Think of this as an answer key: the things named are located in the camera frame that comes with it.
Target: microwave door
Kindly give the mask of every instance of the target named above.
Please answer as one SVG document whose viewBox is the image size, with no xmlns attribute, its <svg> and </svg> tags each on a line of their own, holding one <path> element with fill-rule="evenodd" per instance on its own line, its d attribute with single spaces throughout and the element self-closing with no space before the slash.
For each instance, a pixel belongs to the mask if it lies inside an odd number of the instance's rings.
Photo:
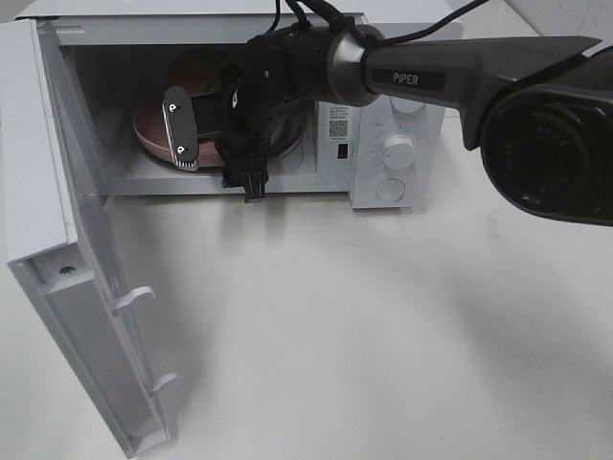
<svg viewBox="0 0 613 460">
<path fill-rule="evenodd" d="M 99 194 L 95 142 L 48 22 L 0 26 L 9 267 L 128 457 L 168 440 L 136 311 Z"/>
</svg>

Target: sticker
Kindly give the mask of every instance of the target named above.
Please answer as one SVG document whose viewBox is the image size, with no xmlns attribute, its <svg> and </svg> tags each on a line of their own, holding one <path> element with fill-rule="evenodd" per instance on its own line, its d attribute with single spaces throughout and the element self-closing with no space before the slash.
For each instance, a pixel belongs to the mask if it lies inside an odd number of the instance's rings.
<svg viewBox="0 0 613 460">
<path fill-rule="evenodd" d="M 333 104 L 329 107 L 328 138 L 331 141 L 349 141 L 349 120 L 351 115 L 352 108 L 347 105 Z"/>
<path fill-rule="evenodd" d="M 374 69 L 373 81 L 393 86 L 408 86 L 425 91 L 443 91 L 446 75 L 442 72 L 422 72 L 406 69 Z"/>
</svg>

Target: wire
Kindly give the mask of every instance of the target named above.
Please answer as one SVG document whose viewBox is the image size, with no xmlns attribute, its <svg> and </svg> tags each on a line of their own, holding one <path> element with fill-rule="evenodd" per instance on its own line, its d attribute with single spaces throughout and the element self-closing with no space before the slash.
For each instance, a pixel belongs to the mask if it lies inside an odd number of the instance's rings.
<svg viewBox="0 0 613 460">
<path fill-rule="evenodd" d="M 272 23 L 272 26 L 270 26 L 270 29 L 268 29 L 267 32 L 273 32 L 275 29 L 277 29 L 277 26 L 279 25 L 279 21 L 281 20 L 281 0 L 275 0 L 275 20 Z"/>
<path fill-rule="evenodd" d="M 381 46 L 398 45 L 400 43 L 406 43 L 407 41 L 413 41 L 413 40 L 418 40 L 420 38 L 424 38 L 425 36 L 429 36 L 433 34 L 434 32 L 442 29 L 444 26 L 446 26 L 450 22 L 455 21 L 461 16 L 464 16 L 468 12 L 472 12 L 476 8 L 479 8 L 480 6 L 482 6 L 484 3 L 487 3 L 488 1 L 489 0 L 473 0 L 472 2 L 467 3 L 463 7 L 455 10 L 450 15 L 444 17 L 436 24 L 433 24 L 432 26 L 426 29 L 423 29 L 422 31 L 415 32 L 412 34 L 407 34 L 407 35 L 396 36 L 393 38 L 386 38 L 386 39 L 378 40 L 375 46 L 381 47 Z"/>
<path fill-rule="evenodd" d="M 287 5 L 290 6 L 290 8 L 291 8 L 291 4 L 296 4 L 298 1 L 305 4 L 310 10 L 312 10 L 313 12 L 321 16 L 330 25 L 332 23 L 343 24 L 345 28 L 355 37 L 355 39 L 361 45 L 367 48 L 380 48 L 383 46 L 398 45 L 400 43 L 406 43 L 409 41 L 424 38 L 425 36 L 429 36 L 433 34 L 434 32 L 442 29 L 444 26 L 446 26 L 450 22 L 480 7 L 481 5 L 488 2 L 489 0 L 472 0 L 471 2 L 467 3 L 463 7 L 455 10 L 453 13 L 444 17 L 436 24 L 433 24 L 432 26 L 426 29 L 423 29 L 422 31 L 414 32 L 412 34 L 395 36 L 392 38 L 383 38 L 383 39 L 377 39 L 372 35 L 363 34 L 357 27 L 355 27 L 351 18 L 347 17 L 342 12 L 337 10 L 333 5 L 328 3 L 326 0 L 285 0 L 285 2 L 287 3 Z"/>
<path fill-rule="evenodd" d="M 308 22 L 305 11 L 301 8 L 300 5 L 298 5 L 298 1 L 297 0 L 285 0 L 285 3 L 291 8 L 294 14 L 296 14 L 296 17 L 298 18 L 298 22 L 300 23 L 300 25 L 303 28 L 308 29 L 310 27 L 310 22 Z"/>
</svg>

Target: microwave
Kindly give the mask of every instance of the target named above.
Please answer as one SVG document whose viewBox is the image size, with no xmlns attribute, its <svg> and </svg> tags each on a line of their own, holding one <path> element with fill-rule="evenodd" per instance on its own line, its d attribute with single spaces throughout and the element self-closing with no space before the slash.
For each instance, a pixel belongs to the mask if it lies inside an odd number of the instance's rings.
<svg viewBox="0 0 613 460">
<path fill-rule="evenodd" d="M 444 0 L 334 5 L 387 36 L 450 13 Z M 8 264 L 127 457 L 169 440 L 160 391 L 176 375 L 150 372 L 135 308 L 154 293 L 127 286 L 105 202 L 242 193 L 222 186 L 219 167 L 180 171 L 148 151 L 136 118 L 178 59 L 231 54 L 267 30 L 273 11 L 270 0 L 37 0 L 0 26 Z M 284 11 L 281 26 L 293 22 Z M 461 35 L 452 23 L 428 39 Z M 421 207 L 443 116 L 390 97 L 362 108 L 308 103 L 279 134 L 267 192 Z"/>
</svg>

